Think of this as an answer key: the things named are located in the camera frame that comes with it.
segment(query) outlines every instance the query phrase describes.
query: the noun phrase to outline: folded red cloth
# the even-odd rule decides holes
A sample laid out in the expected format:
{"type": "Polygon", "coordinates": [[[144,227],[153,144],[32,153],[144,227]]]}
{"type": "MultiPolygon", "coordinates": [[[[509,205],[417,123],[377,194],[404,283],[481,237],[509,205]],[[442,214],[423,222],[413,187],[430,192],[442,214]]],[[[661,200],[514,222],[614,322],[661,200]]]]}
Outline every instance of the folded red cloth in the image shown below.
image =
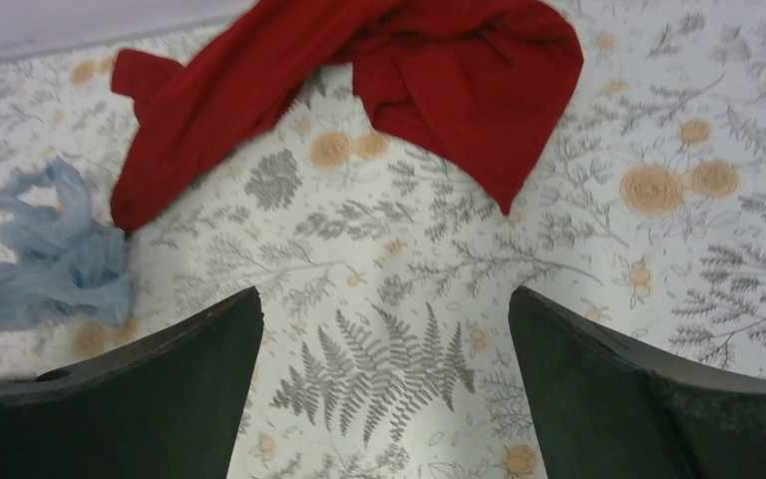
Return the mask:
{"type": "Polygon", "coordinates": [[[140,121],[111,198],[150,222],[239,143],[271,129],[322,64],[353,63],[372,126],[447,158],[507,214],[582,67],[537,0],[259,0],[185,67],[119,54],[113,91],[140,121]]]}

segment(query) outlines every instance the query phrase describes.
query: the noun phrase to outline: red fabric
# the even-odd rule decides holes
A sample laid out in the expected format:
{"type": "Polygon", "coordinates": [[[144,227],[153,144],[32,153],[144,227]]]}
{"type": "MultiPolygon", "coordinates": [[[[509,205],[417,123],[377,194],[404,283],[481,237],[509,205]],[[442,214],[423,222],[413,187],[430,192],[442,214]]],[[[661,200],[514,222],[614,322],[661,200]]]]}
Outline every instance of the red fabric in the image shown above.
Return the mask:
{"type": "Polygon", "coordinates": [[[185,67],[124,50],[140,127],[111,198],[127,233],[271,129],[319,65],[353,62],[372,126],[447,158],[508,214],[582,66],[537,0],[259,0],[185,67]]]}

